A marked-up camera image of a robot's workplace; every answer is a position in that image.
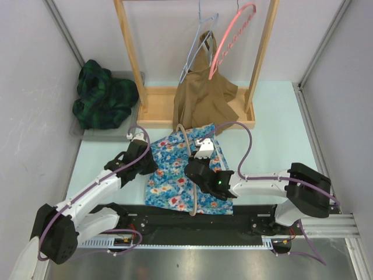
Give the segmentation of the tan brown skirt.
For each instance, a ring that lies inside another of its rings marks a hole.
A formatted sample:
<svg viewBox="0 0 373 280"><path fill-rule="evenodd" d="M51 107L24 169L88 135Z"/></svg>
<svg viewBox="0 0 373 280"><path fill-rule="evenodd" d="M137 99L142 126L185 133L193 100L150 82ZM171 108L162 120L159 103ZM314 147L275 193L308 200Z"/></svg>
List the tan brown skirt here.
<svg viewBox="0 0 373 280"><path fill-rule="evenodd" d="M184 81L178 85L174 98L173 129L177 124L184 128L198 128L204 125L222 125L237 121L237 113L228 104L235 99L238 86L216 72L209 80L210 62L208 51L216 53L217 44L213 33L204 32L199 43L198 52L192 69Z"/></svg>

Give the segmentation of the blue floral garment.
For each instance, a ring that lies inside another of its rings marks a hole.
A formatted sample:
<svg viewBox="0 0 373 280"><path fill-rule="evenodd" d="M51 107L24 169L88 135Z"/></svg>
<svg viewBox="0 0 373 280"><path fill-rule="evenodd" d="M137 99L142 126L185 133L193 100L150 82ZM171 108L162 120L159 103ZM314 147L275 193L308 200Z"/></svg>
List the blue floral garment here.
<svg viewBox="0 0 373 280"><path fill-rule="evenodd" d="M191 152L196 151L195 141L215 129L214 124L200 128L186 129ZM223 156L215 134L210 136L214 143L214 152L210 160L213 171L228 170L228 163ZM193 211L193 183L184 174L188 164L188 148L181 131L166 136L150 145L158 169L151 174L145 190L145 205L173 211ZM219 200L202 193L197 186L197 214L232 215L233 201Z"/></svg>

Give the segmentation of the pink plastic hanger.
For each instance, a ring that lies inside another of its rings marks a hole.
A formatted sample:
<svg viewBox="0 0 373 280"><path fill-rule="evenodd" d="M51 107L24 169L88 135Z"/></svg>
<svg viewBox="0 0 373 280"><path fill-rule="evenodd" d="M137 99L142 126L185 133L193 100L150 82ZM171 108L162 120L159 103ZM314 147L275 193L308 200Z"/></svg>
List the pink plastic hanger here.
<svg viewBox="0 0 373 280"><path fill-rule="evenodd" d="M250 24L252 18L256 15L256 4L253 2L248 2L243 5L241 8L238 8L235 16L232 18L229 23L226 31L224 32L219 45L217 46L216 53L212 59L209 72L209 80L212 80L212 77L219 69L219 66L228 55L229 51L234 46L235 42L243 34L245 29Z"/></svg>

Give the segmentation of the beige wooden hanger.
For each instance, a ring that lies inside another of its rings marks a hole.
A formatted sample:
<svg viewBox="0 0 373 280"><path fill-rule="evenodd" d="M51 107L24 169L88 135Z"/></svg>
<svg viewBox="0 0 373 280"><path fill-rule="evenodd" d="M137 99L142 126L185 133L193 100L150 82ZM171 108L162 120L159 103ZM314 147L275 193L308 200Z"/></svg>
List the beige wooden hanger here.
<svg viewBox="0 0 373 280"><path fill-rule="evenodd" d="M188 152L188 155L191 156L192 155L192 152L191 152L191 148L190 148L190 144L189 144L189 138L187 136L187 132L184 128L184 126L182 124L177 124L176 126L176 131L181 131L182 132L182 135L184 137L184 141L186 143L186 148L187 148L187 152ZM196 183L194 182L194 179L192 179L192 174L191 173L188 173L188 178L192 181L192 184L193 184L193 188L192 188L192 191L193 191L193 209L191 212L189 212L189 215L191 217L194 217L196 214L197 214L197 210L198 210L198 192L197 192L197 185Z"/></svg>

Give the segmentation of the green plaid garment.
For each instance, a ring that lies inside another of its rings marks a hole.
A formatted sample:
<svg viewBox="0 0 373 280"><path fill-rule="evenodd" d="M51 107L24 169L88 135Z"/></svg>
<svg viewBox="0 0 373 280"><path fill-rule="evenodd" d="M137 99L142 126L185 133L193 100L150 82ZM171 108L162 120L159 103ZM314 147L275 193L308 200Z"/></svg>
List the green plaid garment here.
<svg viewBox="0 0 373 280"><path fill-rule="evenodd" d="M119 128L139 100L134 81L113 77L93 59L79 72L77 93L72 112L84 130Z"/></svg>

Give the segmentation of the light blue wire hanger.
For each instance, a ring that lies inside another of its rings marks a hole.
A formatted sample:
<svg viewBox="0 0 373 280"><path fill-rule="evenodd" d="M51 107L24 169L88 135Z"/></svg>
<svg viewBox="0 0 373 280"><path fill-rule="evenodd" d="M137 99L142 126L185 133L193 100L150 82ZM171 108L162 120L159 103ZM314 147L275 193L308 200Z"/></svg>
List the light blue wire hanger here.
<svg viewBox="0 0 373 280"><path fill-rule="evenodd" d="M187 55L187 59L185 61L185 64L182 68L182 71L180 73L179 77L179 84L181 84L184 79L186 78L187 74L193 67L194 61L196 59L196 56L200 49L202 48L202 44L199 43L199 36L200 32L202 31L202 27L205 24L210 24L210 29L208 30L207 36L210 36L212 34L213 29L216 27L218 21L219 21L219 13L212 14L211 16L208 17L202 17L202 9L201 9L201 3L202 1L198 1L198 28L195 33L194 40L192 42L192 45L189 49L189 53Z"/></svg>

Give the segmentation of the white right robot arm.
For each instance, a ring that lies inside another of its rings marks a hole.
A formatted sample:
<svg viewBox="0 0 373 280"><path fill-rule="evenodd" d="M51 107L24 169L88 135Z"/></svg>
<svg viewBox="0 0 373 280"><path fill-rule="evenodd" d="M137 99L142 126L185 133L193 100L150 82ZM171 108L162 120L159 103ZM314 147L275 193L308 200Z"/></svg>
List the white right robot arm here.
<svg viewBox="0 0 373 280"><path fill-rule="evenodd" d="M284 198L274 208L273 223L289 227L305 216L328 218L331 180L302 163L287 170L245 177L232 170L212 170L204 159L190 158L184 173L205 194L219 200L264 195Z"/></svg>

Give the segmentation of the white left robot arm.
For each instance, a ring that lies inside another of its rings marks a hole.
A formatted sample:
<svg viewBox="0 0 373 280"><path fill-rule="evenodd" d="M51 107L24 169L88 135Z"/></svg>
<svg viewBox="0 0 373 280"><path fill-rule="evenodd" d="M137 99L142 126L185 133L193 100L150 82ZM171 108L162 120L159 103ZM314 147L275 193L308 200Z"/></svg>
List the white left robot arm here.
<svg viewBox="0 0 373 280"><path fill-rule="evenodd" d="M138 174L151 174L157 168L149 143L135 139L127 151L109 161L98 176L75 196L54 206L41 206L31 231L31 237L39 240L37 259L63 264L72 257L80 243L114 229L119 222L126 220L126 213L113 203L94 214L91 210Z"/></svg>

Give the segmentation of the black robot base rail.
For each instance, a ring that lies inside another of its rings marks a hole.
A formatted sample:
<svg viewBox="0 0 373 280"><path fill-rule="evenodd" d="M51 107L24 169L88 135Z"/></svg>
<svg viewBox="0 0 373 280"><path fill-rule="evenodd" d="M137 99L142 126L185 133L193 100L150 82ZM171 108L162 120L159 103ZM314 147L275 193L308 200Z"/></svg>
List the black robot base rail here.
<svg viewBox="0 0 373 280"><path fill-rule="evenodd" d="M115 232L100 234L99 246L121 251L138 243L142 249L270 249L290 245L293 227L273 223L271 205L235 205L232 215L197 214L144 205L124 205L126 220Z"/></svg>

